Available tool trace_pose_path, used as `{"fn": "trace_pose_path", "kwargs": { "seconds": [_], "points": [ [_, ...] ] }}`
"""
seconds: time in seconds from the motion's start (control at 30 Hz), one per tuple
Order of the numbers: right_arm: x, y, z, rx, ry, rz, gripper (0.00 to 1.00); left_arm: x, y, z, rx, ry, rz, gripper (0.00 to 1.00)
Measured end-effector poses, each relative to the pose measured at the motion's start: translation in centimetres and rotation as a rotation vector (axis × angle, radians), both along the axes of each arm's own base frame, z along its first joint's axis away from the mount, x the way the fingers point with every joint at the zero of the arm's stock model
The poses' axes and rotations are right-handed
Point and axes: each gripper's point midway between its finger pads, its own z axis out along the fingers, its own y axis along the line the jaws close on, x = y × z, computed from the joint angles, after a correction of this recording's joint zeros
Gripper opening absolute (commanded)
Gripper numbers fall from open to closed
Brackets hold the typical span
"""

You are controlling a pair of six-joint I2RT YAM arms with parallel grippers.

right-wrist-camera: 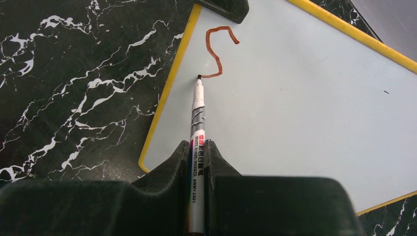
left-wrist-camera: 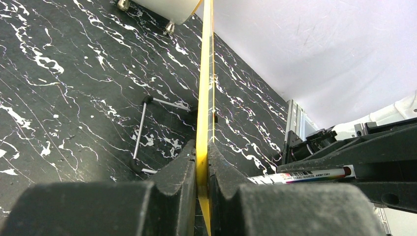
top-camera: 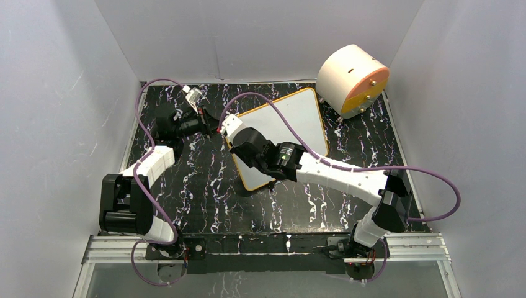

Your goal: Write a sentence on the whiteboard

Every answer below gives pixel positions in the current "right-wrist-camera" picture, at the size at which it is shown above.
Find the yellow framed whiteboard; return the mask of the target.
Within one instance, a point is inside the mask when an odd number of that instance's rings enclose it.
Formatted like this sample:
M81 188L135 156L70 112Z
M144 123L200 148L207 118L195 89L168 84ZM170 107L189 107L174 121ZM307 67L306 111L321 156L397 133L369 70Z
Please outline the yellow framed whiteboard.
M240 24L193 6L139 158L190 137L203 79L206 137L241 174L329 177L358 214L417 190L417 64L307 0L251 0Z

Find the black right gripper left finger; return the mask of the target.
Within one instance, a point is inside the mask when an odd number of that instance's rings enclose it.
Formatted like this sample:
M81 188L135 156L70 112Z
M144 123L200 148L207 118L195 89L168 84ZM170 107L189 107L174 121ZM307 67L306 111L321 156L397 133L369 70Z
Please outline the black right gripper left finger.
M134 181L20 180L0 191L3 236L180 236L184 227L182 141Z

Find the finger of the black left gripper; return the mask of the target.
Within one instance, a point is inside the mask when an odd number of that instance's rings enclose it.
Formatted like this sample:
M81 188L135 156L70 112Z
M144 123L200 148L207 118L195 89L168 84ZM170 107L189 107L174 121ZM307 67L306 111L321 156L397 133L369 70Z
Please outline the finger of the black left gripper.
M194 0L194 3L237 24L241 24L249 12L248 0Z

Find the white orange whiteboard marker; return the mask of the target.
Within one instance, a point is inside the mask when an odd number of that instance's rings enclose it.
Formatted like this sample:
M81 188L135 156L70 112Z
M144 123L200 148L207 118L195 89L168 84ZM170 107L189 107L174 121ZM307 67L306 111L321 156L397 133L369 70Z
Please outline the white orange whiteboard marker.
M202 76L197 76L193 93L189 142L189 193L187 200L186 236L205 235L205 104Z

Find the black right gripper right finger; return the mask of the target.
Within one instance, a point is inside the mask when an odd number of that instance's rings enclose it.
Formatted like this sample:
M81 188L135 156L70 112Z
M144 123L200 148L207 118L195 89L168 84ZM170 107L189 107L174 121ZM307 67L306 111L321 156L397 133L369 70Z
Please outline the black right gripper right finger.
M326 177L241 175L206 141L209 236L361 236L343 186Z

